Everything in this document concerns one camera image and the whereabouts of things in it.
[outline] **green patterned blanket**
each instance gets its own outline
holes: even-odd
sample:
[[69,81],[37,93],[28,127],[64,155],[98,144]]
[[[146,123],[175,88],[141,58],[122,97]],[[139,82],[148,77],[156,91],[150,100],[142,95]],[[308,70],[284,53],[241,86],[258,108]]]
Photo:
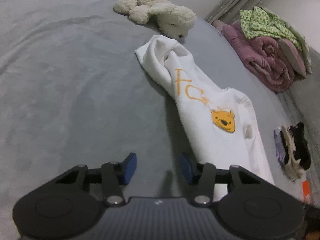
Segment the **green patterned blanket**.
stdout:
[[268,36],[291,41],[302,55],[307,71],[312,73],[310,52],[305,38],[278,15],[268,9],[254,6],[253,10],[240,10],[240,24],[247,39]]

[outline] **pile of clothes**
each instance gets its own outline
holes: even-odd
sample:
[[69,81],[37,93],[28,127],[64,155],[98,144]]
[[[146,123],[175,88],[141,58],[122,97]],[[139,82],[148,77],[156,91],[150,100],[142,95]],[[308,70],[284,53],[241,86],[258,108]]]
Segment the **pile of clothes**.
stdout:
[[274,92],[292,84],[295,73],[312,73],[306,40],[290,24],[266,8],[241,10],[240,21],[217,27],[232,45],[244,66]]
[[274,130],[276,155],[284,172],[291,180],[300,179],[311,166],[308,142],[304,137],[304,124],[282,126]]

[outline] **plush toy head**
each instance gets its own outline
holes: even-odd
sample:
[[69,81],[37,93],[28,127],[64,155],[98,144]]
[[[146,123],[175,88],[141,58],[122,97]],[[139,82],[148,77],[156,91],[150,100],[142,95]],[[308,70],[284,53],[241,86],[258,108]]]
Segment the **plush toy head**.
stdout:
[[158,3],[149,9],[155,15],[163,34],[172,39],[185,38],[196,21],[196,14],[189,8],[170,3]]

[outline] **bear ear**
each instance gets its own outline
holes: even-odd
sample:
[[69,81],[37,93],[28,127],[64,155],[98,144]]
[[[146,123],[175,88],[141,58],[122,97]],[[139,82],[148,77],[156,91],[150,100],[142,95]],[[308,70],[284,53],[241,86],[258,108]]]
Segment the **bear ear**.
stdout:
[[157,15],[161,13],[167,13],[174,8],[174,4],[170,3],[156,3],[149,8],[148,13],[151,15]]
[[230,114],[231,114],[232,118],[235,117],[235,113],[232,110],[230,110]]

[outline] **teddy bear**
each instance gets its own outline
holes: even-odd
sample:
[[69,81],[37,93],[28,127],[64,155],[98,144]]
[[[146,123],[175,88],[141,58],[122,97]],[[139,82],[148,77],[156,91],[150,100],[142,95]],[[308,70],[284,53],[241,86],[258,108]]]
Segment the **teddy bear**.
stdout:
[[172,39],[188,36],[196,21],[196,14],[189,8],[175,5],[168,0],[119,0],[113,7],[119,14],[144,25],[151,16],[156,16],[161,32]]

